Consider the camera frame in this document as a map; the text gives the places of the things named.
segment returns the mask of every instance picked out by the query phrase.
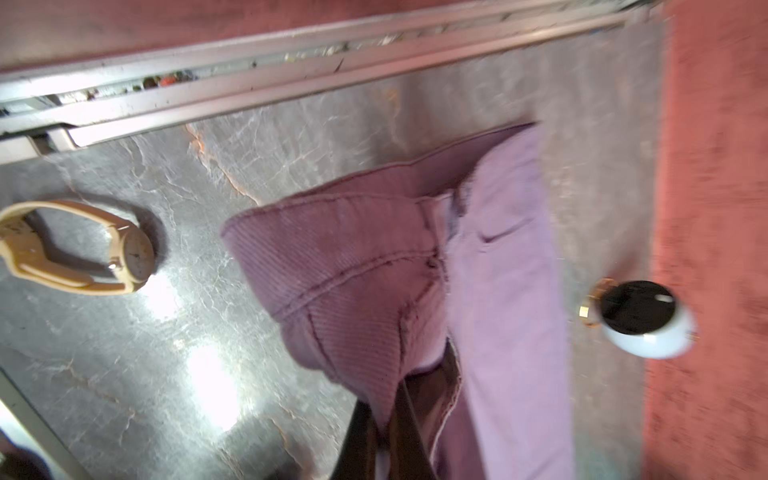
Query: gray marble surface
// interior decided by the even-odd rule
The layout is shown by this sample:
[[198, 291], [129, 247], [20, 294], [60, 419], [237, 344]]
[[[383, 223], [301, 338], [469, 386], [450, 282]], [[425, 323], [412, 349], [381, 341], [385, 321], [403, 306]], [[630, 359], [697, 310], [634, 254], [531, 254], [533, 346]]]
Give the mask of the gray marble surface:
[[[537, 120], [574, 312], [578, 473], [635, 478], [643, 363], [575, 312], [604, 274], [646, 273], [662, 40], [660, 25], [597, 32], [3, 165], [0, 206], [105, 207], [150, 234], [158, 266], [139, 292], [103, 298], [0, 267], [0, 366], [95, 478], [324, 478], [353, 398], [294, 365], [220, 225], [355, 170]], [[98, 228], [41, 217], [52, 256], [99, 270]]]

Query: wristwatch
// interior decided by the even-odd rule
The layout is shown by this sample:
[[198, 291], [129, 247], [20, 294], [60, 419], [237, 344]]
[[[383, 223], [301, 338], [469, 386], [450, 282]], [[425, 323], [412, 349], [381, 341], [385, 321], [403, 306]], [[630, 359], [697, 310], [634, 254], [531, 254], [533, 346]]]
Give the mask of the wristwatch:
[[[118, 283], [97, 282], [85, 272], [50, 261], [37, 232], [24, 220], [38, 208], [62, 210], [104, 225], [112, 238], [109, 268]], [[84, 295], [135, 292], [154, 270], [152, 243], [136, 225], [90, 205], [69, 200], [21, 202], [0, 212], [0, 256], [14, 276]]]

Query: metal track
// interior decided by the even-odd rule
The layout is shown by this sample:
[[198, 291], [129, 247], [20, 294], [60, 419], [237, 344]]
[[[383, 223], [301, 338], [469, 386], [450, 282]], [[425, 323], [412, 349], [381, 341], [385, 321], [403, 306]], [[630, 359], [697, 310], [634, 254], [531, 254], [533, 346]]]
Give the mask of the metal track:
[[0, 163], [647, 17], [617, 9], [471, 2], [2, 74]]

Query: red carpet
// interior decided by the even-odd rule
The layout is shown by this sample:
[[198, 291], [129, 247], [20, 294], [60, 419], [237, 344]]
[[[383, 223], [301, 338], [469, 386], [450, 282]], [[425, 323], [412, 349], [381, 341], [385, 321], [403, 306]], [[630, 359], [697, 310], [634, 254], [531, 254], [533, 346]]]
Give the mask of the red carpet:
[[645, 478], [768, 478], [768, 2], [673, 2], [654, 279], [701, 339], [647, 369]]

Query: corduroy fabric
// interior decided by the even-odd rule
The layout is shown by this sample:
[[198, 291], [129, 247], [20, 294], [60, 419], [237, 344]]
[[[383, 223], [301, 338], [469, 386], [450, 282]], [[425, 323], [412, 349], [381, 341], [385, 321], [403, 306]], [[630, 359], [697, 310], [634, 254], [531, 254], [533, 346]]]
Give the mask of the corduroy fabric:
[[294, 359], [370, 404], [381, 429], [398, 384], [453, 338], [464, 387], [436, 426], [452, 436], [434, 458], [442, 478], [573, 478], [537, 127], [248, 210], [222, 236]]

